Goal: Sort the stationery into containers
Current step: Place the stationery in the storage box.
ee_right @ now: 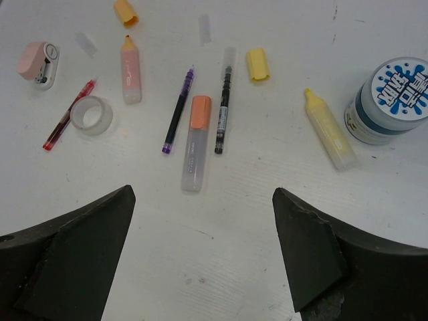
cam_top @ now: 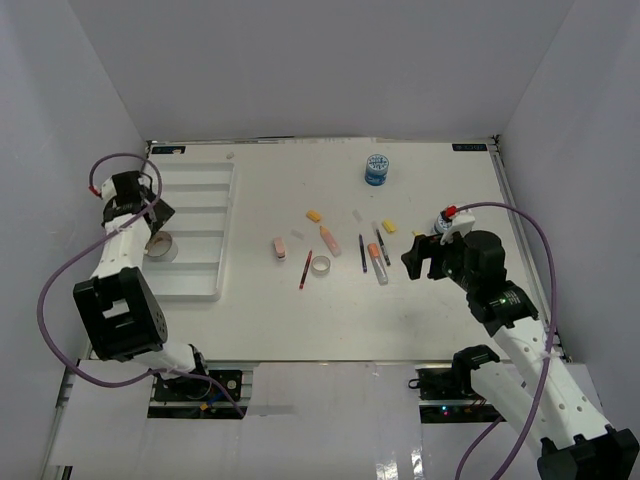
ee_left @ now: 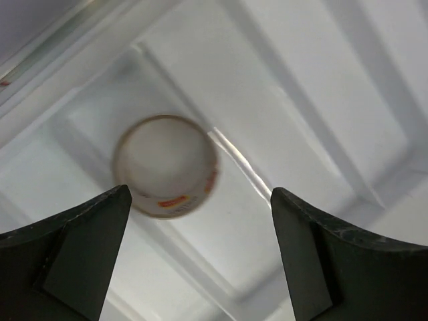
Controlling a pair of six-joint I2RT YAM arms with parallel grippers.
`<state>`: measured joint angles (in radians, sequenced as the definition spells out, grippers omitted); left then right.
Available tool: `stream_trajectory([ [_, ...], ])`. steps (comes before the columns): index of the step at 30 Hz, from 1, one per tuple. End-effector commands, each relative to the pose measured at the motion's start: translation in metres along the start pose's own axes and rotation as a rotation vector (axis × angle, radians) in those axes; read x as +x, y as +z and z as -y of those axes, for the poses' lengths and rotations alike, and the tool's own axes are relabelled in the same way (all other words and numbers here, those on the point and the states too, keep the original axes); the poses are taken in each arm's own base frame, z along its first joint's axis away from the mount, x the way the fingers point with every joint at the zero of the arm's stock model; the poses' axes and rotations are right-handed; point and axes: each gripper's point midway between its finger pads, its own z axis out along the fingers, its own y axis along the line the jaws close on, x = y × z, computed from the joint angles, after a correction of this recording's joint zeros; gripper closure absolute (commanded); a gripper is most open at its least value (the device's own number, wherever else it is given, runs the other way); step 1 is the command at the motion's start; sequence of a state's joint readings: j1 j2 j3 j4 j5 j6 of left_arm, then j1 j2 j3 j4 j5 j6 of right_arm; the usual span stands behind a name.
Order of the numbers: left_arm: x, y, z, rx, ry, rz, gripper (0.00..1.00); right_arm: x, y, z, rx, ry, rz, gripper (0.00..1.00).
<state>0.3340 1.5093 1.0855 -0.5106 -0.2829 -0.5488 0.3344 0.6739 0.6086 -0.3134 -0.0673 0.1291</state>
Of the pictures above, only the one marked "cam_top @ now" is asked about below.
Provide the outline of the blue cleaning gel jar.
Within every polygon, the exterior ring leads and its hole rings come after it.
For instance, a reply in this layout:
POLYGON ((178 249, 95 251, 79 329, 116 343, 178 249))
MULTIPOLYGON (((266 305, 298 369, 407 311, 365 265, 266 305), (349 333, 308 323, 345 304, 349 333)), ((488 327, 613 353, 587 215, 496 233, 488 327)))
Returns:
POLYGON ((433 232, 435 234, 443 235, 449 230, 451 224, 451 218, 446 214, 445 211, 441 211, 434 221, 433 232))
POLYGON ((372 154, 366 159, 364 181, 370 186, 386 183, 390 167, 389 159, 382 154, 372 154))

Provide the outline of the large clear tape roll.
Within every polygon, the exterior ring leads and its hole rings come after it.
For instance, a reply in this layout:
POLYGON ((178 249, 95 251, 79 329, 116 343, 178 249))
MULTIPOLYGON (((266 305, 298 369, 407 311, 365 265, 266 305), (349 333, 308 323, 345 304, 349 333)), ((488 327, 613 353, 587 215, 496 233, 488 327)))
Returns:
POLYGON ((150 238, 145 247, 145 256, 149 261, 170 263, 178 255, 178 245, 173 236, 164 231, 150 238))

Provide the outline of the small clear tape roll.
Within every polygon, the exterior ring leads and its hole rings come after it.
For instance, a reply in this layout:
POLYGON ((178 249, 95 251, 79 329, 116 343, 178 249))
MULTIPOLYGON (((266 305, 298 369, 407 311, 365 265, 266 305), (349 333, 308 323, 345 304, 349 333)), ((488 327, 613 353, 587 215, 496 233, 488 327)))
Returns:
POLYGON ((317 276, 327 275, 331 269, 331 260, 327 256, 315 256, 311 260, 310 268, 317 276))

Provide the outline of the red gel pen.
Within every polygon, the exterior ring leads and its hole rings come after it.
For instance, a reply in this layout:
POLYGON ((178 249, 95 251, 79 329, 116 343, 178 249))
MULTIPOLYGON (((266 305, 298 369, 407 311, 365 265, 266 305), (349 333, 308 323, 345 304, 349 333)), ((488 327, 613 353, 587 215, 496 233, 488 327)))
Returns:
POLYGON ((312 258, 313 258, 313 250, 310 249, 308 254, 307 254, 307 258, 306 258, 305 265, 304 265, 304 268, 303 268, 303 272, 302 272, 302 275, 301 275, 301 279, 300 279, 300 282, 299 282, 299 286, 298 286, 299 290, 303 290, 304 289, 306 278, 308 276, 308 272, 309 272, 309 269, 310 269, 310 266, 311 266, 312 258))

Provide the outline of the pink mini stapler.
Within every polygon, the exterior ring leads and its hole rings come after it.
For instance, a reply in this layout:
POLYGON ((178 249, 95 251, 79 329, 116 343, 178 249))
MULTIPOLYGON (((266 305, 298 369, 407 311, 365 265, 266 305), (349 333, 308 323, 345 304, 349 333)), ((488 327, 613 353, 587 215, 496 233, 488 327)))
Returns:
POLYGON ((286 259, 286 246, 284 240, 281 237, 276 237, 273 240, 273 247, 275 256, 279 261, 284 261, 286 259))

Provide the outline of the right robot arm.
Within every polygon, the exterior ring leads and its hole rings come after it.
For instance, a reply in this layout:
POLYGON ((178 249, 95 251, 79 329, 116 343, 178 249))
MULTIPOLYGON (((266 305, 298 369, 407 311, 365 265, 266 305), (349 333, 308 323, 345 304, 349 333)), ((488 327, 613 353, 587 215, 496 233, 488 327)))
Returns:
POLYGON ((474 223, 470 206, 446 207, 433 234, 415 236, 401 261, 412 280, 426 276, 458 285, 471 315, 521 377, 515 380, 486 345, 452 359, 453 390, 487 400, 519 434, 494 476, 501 478, 528 447, 542 479, 630 478, 639 455, 635 435, 615 428, 584 394, 553 350, 556 322, 540 320, 527 293, 507 278, 501 239, 474 223))

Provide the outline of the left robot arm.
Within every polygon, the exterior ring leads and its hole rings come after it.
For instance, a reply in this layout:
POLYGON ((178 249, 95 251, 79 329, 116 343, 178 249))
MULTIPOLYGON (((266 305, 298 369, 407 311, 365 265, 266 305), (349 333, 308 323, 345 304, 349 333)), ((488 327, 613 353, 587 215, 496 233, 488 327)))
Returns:
POLYGON ((142 272, 147 244, 175 213, 151 182, 139 171, 105 181, 100 198, 109 239, 91 277, 74 286, 73 298, 99 359, 139 363, 154 370, 168 391, 199 399, 212 378, 203 356, 191 344, 169 340, 164 313, 142 272))

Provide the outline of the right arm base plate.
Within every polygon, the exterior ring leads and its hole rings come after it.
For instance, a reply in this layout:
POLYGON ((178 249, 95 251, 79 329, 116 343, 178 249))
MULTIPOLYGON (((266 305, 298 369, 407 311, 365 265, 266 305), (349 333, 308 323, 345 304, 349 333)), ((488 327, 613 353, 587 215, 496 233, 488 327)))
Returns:
POLYGON ((450 368, 419 368, 407 387, 419 397, 423 425, 491 423, 499 417, 494 406, 484 398, 462 393, 450 368))

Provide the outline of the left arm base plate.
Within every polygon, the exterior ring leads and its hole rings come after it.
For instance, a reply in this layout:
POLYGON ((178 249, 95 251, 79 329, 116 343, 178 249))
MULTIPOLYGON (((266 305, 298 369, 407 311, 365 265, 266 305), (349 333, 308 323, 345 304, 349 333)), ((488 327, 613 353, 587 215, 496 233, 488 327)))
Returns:
POLYGON ((213 369, 214 384, 176 377, 155 379, 147 417, 174 420, 241 420, 247 406, 243 400, 243 372, 213 369))

